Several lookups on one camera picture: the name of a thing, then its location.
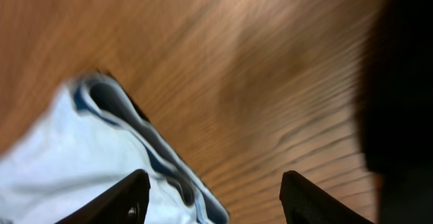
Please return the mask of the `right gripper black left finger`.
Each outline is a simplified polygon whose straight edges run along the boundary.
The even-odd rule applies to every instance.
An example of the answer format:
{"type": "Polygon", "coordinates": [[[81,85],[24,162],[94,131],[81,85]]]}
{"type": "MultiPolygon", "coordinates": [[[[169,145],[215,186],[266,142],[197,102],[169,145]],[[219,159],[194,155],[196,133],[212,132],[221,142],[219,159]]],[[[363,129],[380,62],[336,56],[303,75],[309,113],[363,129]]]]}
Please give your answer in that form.
{"type": "Polygon", "coordinates": [[[143,224],[149,194],[149,177],[137,169],[58,224],[143,224]]]}

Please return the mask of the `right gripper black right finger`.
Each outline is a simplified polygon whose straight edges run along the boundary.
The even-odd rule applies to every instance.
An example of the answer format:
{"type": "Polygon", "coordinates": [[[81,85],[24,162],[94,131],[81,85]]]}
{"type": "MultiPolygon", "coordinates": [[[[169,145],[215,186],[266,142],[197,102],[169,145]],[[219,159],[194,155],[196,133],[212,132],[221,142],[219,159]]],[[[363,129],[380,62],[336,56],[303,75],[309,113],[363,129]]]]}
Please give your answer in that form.
{"type": "Polygon", "coordinates": [[[287,224],[373,224],[296,171],[283,174],[279,199],[287,224]]]}

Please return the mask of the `light blue printed t-shirt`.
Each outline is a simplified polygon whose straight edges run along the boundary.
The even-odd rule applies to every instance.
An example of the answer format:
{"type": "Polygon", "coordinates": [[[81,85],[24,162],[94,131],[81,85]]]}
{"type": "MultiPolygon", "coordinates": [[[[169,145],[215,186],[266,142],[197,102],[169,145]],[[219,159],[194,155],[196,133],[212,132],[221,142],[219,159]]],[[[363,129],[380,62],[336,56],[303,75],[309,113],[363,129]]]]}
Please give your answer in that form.
{"type": "Polygon", "coordinates": [[[133,171],[150,180],[146,223],[229,222],[229,213],[111,76],[64,83],[1,156],[1,222],[55,223],[133,171]]]}

